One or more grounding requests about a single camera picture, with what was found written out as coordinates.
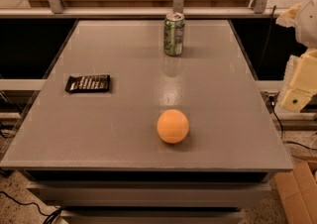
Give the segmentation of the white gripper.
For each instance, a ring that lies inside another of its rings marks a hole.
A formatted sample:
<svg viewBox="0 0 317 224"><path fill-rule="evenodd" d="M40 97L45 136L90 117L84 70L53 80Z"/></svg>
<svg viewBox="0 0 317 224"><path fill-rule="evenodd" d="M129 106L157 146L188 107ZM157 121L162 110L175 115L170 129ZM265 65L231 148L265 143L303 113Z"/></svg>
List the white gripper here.
<svg viewBox="0 0 317 224"><path fill-rule="evenodd" d="M293 5L276 23L285 28L295 26L296 41L308 48L303 55L289 58L279 93L282 109L299 112L317 94L317 0Z"/></svg>

